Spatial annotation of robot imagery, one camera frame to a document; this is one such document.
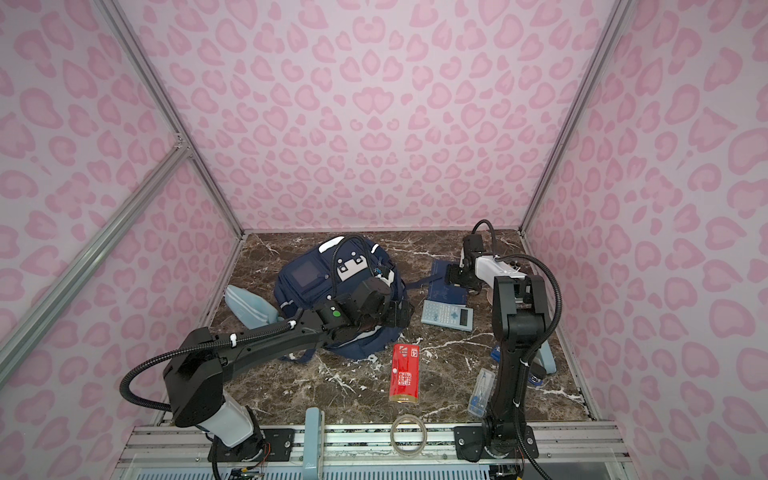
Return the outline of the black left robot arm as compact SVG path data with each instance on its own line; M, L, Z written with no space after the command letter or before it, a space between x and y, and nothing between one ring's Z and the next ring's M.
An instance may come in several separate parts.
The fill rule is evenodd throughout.
M335 237L286 264L274 296L277 321L228 336L192 331L178 349L129 370L119 385L123 399L169 412L176 426L196 427L228 448L257 442L255 415L225 394L225 383L297 351L365 359L394 342L413 312L395 262L360 235Z

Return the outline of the navy blue student backpack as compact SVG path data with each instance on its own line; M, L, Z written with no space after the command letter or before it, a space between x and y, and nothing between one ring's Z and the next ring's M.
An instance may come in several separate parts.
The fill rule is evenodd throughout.
M390 288L386 312L354 337L334 340L326 349L351 360L364 359L398 339L410 324L414 307L394 260L367 237L334 237L286 264L278 273L274 296L284 316L337 300L344 305L357 287L377 278Z

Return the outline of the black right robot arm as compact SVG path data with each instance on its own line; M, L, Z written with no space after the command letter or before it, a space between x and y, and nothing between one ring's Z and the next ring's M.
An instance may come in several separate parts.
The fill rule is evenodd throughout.
M555 332L562 316L562 293L552 271L522 253L497 253L497 238L487 219L463 238L460 261L446 269L445 281L479 292L492 289L491 327L499 346L498 373L479 427L454 429L456 455L478 462L492 458L527 460L539 456L525 401L534 358Z

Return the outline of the blue book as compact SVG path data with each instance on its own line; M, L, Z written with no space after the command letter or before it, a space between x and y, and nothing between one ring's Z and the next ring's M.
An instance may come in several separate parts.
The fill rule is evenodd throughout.
M433 261L426 299L438 303L466 305L468 291L447 281L447 268L450 264L447 260Z

